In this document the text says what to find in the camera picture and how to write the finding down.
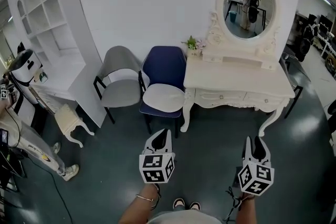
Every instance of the white cube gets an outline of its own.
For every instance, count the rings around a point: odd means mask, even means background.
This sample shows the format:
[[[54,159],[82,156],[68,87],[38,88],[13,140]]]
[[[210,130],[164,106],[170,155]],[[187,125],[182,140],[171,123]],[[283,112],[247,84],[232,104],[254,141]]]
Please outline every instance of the white cube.
[[[145,183],[167,183],[174,171],[174,153],[139,156],[139,169]]]
[[[242,192],[260,196],[273,184],[274,169],[248,161],[238,178]]]

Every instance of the white seat cushion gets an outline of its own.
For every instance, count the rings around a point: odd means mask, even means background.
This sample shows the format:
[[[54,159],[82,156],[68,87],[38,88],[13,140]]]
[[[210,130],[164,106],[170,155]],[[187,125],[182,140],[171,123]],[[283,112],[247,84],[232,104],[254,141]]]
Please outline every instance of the white seat cushion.
[[[172,113],[182,108],[184,92],[167,84],[153,84],[145,91],[142,100],[150,107]]]

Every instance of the dressing table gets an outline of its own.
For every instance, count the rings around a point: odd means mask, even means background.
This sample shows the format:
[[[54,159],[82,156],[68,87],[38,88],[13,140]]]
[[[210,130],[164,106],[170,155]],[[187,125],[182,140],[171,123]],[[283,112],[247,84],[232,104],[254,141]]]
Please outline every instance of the dressing table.
[[[259,7],[268,9],[272,17],[265,30],[261,15],[251,24],[251,30],[245,30],[238,22],[225,19],[228,0],[216,0],[216,12],[212,13],[212,24],[205,40],[207,46],[201,56],[189,56],[187,59],[183,105],[185,122],[181,132],[188,129],[190,109],[194,103],[207,109],[230,105],[273,111],[260,127],[259,136],[264,136],[265,128],[280,117],[295,94],[275,56],[280,28],[279,2],[260,0]],[[241,38],[239,33],[244,36],[251,33],[251,38]]]

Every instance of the white robot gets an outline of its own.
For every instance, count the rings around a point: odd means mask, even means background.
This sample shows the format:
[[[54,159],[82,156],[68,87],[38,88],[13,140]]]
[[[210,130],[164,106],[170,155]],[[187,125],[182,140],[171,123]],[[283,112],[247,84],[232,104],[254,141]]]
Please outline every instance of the white robot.
[[[174,171],[172,134],[163,129],[153,134],[139,156],[139,170],[145,183],[167,183]]]
[[[251,138],[246,138],[243,149],[243,169],[238,173],[242,192],[260,196],[274,181],[274,169],[271,167],[271,154],[265,142],[255,137],[255,150]]]

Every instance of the white sneaker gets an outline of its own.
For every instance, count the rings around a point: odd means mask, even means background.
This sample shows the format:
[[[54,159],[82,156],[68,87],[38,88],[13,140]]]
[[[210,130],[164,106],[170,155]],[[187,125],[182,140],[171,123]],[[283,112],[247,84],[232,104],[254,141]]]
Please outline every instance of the white sneaker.
[[[51,150],[52,150],[55,154],[59,153],[59,151],[61,150],[61,143],[60,143],[60,142],[55,143],[55,144],[51,147]]]
[[[74,164],[70,167],[65,168],[65,173],[63,175],[61,175],[61,177],[65,180],[65,181],[69,181],[70,179],[72,179],[74,176],[76,176],[79,172],[79,165],[78,164]]]

